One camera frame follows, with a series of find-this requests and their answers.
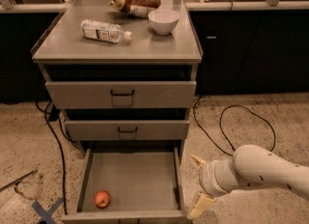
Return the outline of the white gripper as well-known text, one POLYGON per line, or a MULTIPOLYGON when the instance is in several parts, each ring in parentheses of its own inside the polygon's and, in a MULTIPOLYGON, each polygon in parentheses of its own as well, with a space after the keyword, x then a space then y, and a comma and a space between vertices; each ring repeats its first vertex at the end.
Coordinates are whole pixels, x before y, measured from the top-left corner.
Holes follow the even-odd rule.
POLYGON ((192 205, 187 213, 188 219, 194 219, 213 204, 214 199, 212 197, 220 197, 238 189, 239 181, 231 158, 206 162, 195 154, 190 157, 199 167, 202 167, 199 184, 207 193, 197 192, 194 195, 192 205))

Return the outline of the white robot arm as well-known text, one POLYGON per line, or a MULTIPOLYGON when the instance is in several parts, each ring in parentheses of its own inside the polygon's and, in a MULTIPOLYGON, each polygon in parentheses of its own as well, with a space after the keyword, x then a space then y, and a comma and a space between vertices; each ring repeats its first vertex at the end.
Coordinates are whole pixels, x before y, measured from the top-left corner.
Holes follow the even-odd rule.
POLYGON ((194 219, 208 209, 215 198, 235 190, 280 187, 309 200, 309 168, 292 163, 256 145, 238 147, 222 160, 205 161, 192 154, 199 167, 198 191, 187 217, 194 219))

